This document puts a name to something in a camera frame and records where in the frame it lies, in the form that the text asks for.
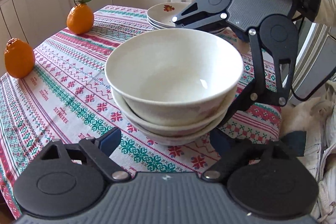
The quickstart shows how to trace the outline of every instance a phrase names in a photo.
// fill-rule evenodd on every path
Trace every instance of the gray ribbed panel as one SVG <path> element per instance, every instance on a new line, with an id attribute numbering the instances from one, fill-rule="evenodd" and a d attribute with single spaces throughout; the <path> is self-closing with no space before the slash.
<path id="1" fill-rule="evenodd" d="M 227 21 L 246 31 L 249 27 L 258 27 L 265 15 L 287 16 L 291 6 L 292 0 L 232 0 Z"/>
<path id="2" fill-rule="evenodd" d="M 219 184 L 194 173 L 138 173 L 135 180 L 114 184 L 93 209 L 64 220 L 23 216 L 17 224 L 313 224 L 309 216 L 270 221 L 247 216 Z"/>

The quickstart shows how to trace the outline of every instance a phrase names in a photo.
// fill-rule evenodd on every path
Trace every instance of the silver screw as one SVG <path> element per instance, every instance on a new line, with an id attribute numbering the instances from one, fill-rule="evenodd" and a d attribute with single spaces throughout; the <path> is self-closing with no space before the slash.
<path id="1" fill-rule="evenodd" d="M 128 173 L 125 171 L 117 171 L 112 174 L 112 178 L 115 180 L 125 180 L 128 179 Z"/>
<path id="2" fill-rule="evenodd" d="M 284 106 L 286 104 L 286 99 L 284 97 L 279 98 L 279 105 Z"/>
<path id="3" fill-rule="evenodd" d="M 249 29 L 249 34 L 250 35 L 256 35 L 256 30 L 255 29 Z"/>
<path id="4" fill-rule="evenodd" d="M 226 13 L 222 13 L 222 14 L 220 14 L 220 18 L 221 18 L 221 19 L 226 19 L 226 18 L 227 18 L 227 14 L 226 14 Z"/>
<path id="5" fill-rule="evenodd" d="M 218 171 L 210 170 L 210 171 L 205 171 L 203 175 L 207 179 L 218 179 L 221 176 L 221 173 L 219 173 Z"/>
<path id="6" fill-rule="evenodd" d="M 256 93 L 251 93 L 250 98 L 252 101 L 256 101 L 258 99 L 258 95 Z"/>

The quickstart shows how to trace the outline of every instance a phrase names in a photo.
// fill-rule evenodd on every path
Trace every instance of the table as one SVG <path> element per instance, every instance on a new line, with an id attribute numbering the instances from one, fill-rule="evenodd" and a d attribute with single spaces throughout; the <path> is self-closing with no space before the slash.
<path id="1" fill-rule="evenodd" d="M 95 13 L 90 32 L 76 36 L 66 28 L 37 47 L 36 66 L 26 78 L 1 77 L 0 189 L 15 218 L 21 215 L 12 192 L 15 180 L 52 139 L 77 143 L 117 126 L 123 137 L 111 158 L 132 175 L 202 173 L 219 159 L 208 135 L 182 146 L 159 145 L 138 132 L 116 107 L 104 76 L 105 61 L 123 41 L 151 30 L 146 10 L 106 6 Z M 219 36 L 233 45 L 237 41 L 228 30 Z M 251 55 L 243 59 L 238 93 L 253 78 Z M 275 90 L 274 66 L 268 61 L 264 65 L 266 84 Z M 129 83 L 136 85 L 132 79 Z M 280 108 L 255 104 L 237 112 L 221 130 L 233 138 L 265 143 L 278 138 L 280 121 Z"/>

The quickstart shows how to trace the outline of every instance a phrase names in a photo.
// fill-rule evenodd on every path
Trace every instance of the orange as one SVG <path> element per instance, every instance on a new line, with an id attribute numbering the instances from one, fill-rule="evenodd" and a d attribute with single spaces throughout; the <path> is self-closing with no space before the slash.
<path id="1" fill-rule="evenodd" d="M 86 5 L 91 0 L 73 0 L 75 7 L 73 7 L 67 18 L 67 26 L 70 31 L 75 34 L 83 34 L 91 30 L 95 21 L 95 16 Z"/>
<path id="2" fill-rule="evenodd" d="M 26 77 L 34 68 L 35 54 L 32 47 L 18 38 L 8 41 L 4 56 L 6 70 L 14 78 Z"/>

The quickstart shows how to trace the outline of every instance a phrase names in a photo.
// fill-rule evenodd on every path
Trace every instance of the stack of bowls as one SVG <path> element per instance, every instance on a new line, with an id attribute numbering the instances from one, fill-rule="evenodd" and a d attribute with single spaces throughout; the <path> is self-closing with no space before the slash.
<path id="1" fill-rule="evenodd" d="M 190 143 L 215 128 L 243 73 L 239 52 L 213 34 L 169 28 L 118 46 L 105 76 L 130 123 L 163 145 Z"/>
<path id="2" fill-rule="evenodd" d="M 190 5 L 189 2 L 168 2 L 154 5 L 147 10 L 147 21 L 156 30 L 175 28 L 172 18 Z M 218 34 L 224 28 L 210 33 Z"/>

